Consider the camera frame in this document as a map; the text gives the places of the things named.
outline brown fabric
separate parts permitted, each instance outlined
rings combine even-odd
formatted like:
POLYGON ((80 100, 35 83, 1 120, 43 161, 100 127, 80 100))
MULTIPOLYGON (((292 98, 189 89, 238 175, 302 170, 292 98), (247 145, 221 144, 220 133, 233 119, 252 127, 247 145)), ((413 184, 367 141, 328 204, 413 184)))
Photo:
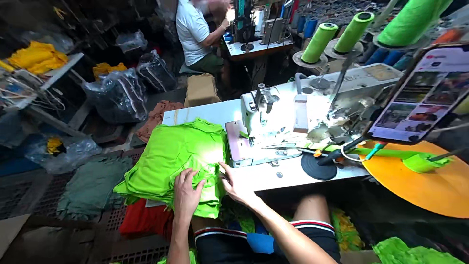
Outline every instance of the brown fabric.
POLYGON ((148 143, 153 129, 163 122, 163 113, 181 108, 184 108, 184 105, 181 103, 174 103, 165 100, 157 103, 155 109, 153 109, 153 111, 148 114, 147 122, 139 130, 137 130, 137 137, 141 141, 148 143))

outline green pants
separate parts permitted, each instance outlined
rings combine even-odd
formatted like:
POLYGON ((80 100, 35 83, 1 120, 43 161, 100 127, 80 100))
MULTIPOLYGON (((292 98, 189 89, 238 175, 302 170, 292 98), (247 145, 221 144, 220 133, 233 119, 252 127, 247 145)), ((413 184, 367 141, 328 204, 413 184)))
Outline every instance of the green pants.
POLYGON ((188 65, 187 68, 191 70, 207 72, 216 77, 219 73, 221 73, 221 69, 223 68, 223 59, 213 53, 209 53, 196 63, 190 66, 188 65))

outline white t-shirt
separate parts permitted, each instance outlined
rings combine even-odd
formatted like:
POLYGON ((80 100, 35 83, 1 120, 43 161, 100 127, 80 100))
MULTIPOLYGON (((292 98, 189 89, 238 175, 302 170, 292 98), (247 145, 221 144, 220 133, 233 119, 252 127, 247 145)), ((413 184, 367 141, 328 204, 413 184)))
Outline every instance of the white t-shirt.
POLYGON ((200 44, 210 34, 204 14, 188 0, 179 0, 176 29, 184 50, 186 65, 196 63, 211 52, 211 47, 203 47, 200 44))

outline lime green thread spool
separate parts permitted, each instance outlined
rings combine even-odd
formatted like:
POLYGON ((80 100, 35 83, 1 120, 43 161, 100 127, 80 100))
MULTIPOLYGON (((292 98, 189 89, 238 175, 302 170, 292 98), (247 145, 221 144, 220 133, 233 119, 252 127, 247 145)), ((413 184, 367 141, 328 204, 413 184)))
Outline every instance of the lime green thread spool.
POLYGON ((301 60, 306 63, 316 63, 319 60, 322 52, 334 37, 335 32, 339 27, 332 23, 322 23, 319 25, 316 33, 311 38, 310 43, 301 56, 301 60))
POLYGON ((345 54, 352 50, 355 44, 365 33, 366 28, 375 18, 375 15, 370 12, 361 12, 356 14, 350 24, 348 24, 342 36, 334 46, 334 51, 339 54, 345 54))
POLYGON ((378 35, 385 47, 415 44, 453 0, 409 0, 399 14, 378 35))

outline orange board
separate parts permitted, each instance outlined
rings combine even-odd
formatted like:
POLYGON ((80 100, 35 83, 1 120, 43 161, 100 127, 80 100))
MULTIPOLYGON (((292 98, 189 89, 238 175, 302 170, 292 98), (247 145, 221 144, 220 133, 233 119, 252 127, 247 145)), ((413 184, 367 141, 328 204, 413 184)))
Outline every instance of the orange board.
MULTIPOLYGON (((373 143, 364 147, 373 148, 373 143)), ((414 146, 390 143, 386 149, 436 155, 448 152, 427 141, 414 146)), ((444 216, 469 218, 469 165, 456 156, 451 158, 451 164, 423 174, 411 171, 399 158, 375 156, 363 165, 378 182, 402 199, 444 216)))

